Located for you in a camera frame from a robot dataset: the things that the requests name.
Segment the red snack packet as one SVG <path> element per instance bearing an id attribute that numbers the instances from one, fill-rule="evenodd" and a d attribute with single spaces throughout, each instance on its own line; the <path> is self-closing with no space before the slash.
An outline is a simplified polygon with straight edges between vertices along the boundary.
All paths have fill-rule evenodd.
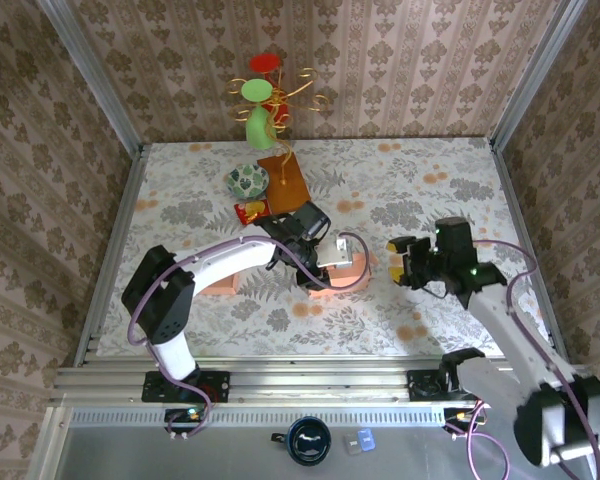
<path id="1" fill-rule="evenodd" d="M 249 225 L 255 220 L 271 214 L 269 203 L 266 199 L 237 203 L 234 205 L 234 210 L 242 225 Z"/>

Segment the floral tablecloth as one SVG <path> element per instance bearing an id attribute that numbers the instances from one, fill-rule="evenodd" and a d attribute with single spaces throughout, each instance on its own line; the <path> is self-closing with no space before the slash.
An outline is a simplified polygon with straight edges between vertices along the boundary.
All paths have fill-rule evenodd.
<path id="1" fill-rule="evenodd" d="M 313 297 L 291 268 L 251 269 L 233 295 L 199 296 L 186 338 L 199 357 L 288 355 L 437 355 L 499 348 L 484 327 L 441 284 L 426 291 L 396 286 L 388 269 L 399 258 L 388 240 L 431 236 L 436 220 L 462 216 L 479 257 L 508 278 L 525 269 L 496 163 L 483 138 L 305 140 L 294 145 L 310 195 L 332 231 L 357 233 L 372 254 L 361 291 Z M 153 246 L 200 249 L 242 229 L 226 178 L 260 153 L 243 142 L 169 143 L 149 148 L 131 213 L 97 352 L 142 356 L 127 339 L 129 313 L 121 295 Z"/>

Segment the leaf pattern bowl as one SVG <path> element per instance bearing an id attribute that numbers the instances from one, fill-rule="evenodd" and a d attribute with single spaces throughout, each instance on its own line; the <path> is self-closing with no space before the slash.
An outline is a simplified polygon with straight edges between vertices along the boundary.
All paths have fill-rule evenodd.
<path id="1" fill-rule="evenodd" d="M 269 174 L 258 164 L 235 167 L 227 176 L 226 185 L 231 194 L 241 200 L 261 197 L 269 185 Z"/>

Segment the green plastic goblet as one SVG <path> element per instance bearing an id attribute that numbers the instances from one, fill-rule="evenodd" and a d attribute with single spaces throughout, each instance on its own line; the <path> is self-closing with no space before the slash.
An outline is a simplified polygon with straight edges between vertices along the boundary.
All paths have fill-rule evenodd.
<path id="1" fill-rule="evenodd" d="M 263 107 L 273 93 L 273 85 L 265 79 L 247 80 L 241 87 L 240 93 L 244 100 L 254 104 L 246 125 L 246 140 L 254 149 L 270 149 L 275 140 L 269 131 L 269 111 Z"/>

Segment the small controller board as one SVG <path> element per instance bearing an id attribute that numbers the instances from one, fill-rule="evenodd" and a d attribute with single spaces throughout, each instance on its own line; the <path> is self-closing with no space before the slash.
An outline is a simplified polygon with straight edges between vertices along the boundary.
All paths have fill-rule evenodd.
<path id="1" fill-rule="evenodd" d="M 167 409 L 164 414 L 165 430 L 171 437 L 188 437 L 204 419 L 205 412 L 198 407 Z"/>
<path id="2" fill-rule="evenodd" d="M 476 408 L 445 408 L 443 413 L 445 428 L 451 432 L 466 433 L 473 418 L 475 418 L 475 428 L 487 423 L 486 413 L 481 411 L 477 414 Z"/>

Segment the dark blue mug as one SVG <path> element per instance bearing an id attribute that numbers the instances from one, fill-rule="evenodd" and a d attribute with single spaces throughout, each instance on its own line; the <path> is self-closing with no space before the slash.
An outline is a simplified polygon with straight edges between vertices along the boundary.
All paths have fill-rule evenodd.
<path id="1" fill-rule="evenodd" d="M 320 464 L 332 445 L 329 428 L 322 420 L 313 416 L 296 420 L 286 433 L 272 433 L 270 441 L 282 444 L 291 459 L 305 467 Z"/>

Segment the red plastic goblet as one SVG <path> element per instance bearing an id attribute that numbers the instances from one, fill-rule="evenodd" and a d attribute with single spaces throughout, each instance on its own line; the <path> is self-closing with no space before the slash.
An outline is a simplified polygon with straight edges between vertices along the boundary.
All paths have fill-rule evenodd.
<path id="1" fill-rule="evenodd" d="M 285 74 L 282 69 L 282 60 L 274 53 L 262 53 L 251 58 L 250 69 L 269 82 L 273 87 L 272 96 L 262 106 L 269 115 L 278 132 L 284 131 L 290 123 L 290 113 L 287 101 L 287 92 L 282 88 Z"/>

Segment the steel shelf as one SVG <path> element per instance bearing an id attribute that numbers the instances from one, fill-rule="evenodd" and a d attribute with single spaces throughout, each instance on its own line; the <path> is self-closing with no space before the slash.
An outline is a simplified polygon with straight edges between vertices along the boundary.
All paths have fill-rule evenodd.
<path id="1" fill-rule="evenodd" d="M 437 407 L 218 406 L 206 428 L 188 440 L 171 439 L 160 407 L 56 407 L 47 411 L 26 480 L 567 480 L 558 467 L 531 466 L 507 422 L 490 412 L 474 441 L 442 428 Z M 332 435 L 317 466 L 295 463 L 270 441 L 297 419 L 323 420 Z M 351 456 L 344 436 L 369 428 L 376 448 Z"/>

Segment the aluminium frame rail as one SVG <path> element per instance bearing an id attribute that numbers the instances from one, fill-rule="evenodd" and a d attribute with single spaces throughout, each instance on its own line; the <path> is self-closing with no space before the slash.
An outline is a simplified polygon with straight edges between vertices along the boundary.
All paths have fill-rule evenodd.
<path id="1" fill-rule="evenodd" d="M 433 370 L 437 356 L 202 357 L 204 371 L 230 373 L 231 406 L 387 406 L 408 401 L 407 372 Z M 146 356 L 89 356 L 79 367 L 61 368 L 52 406 L 119 407 L 141 403 Z"/>

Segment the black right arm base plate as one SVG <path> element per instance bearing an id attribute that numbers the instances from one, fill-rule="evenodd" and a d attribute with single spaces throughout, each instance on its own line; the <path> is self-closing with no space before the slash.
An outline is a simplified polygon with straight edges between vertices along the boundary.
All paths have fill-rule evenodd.
<path id="1" fill-rule="evenodd" d="M 472 377 L 463 378 L 456 370 L 408 370 L 406 380 L 412 402 L 464 402 L 494 395 L 491 387 L 474 385 Z"/>

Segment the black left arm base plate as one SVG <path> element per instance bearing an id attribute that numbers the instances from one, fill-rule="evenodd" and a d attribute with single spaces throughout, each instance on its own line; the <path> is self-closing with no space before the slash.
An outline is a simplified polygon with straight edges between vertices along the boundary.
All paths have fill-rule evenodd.
<path id="1" fill-rule="evenodd" d="M 204 391 L 212 403 L 227 403 L 230 389 L 230 373 L 226 371 L 201 371 L 183 380 Z M 147 372 L 141 393 L 145 403 L 203 403 L 204 399 L 189 389 L 169 382 L 160 372 Z"/>

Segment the aluminium frame post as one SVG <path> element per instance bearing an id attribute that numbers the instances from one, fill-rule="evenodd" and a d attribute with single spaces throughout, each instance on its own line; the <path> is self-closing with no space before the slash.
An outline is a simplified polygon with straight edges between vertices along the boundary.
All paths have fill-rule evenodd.
<path id="1" fill-rule="evenodd" d="M 78 16 L 73 13 L 68 0 L 38 2 L 91 89 L 117 138 L 129 156 L 136 159 L 142 151 L 143 141 L 132 124 L 121 96 L 115 91 L 103 62 L 98 59 L 95 49 L 81 28 Z"/>
<path id="2" fill-rule="evenodd" d="M 559 1 L 491 135 L 490 145 L 494 151 L 501 152 L 511 139 L 587 3 L 588 0 Z"/>

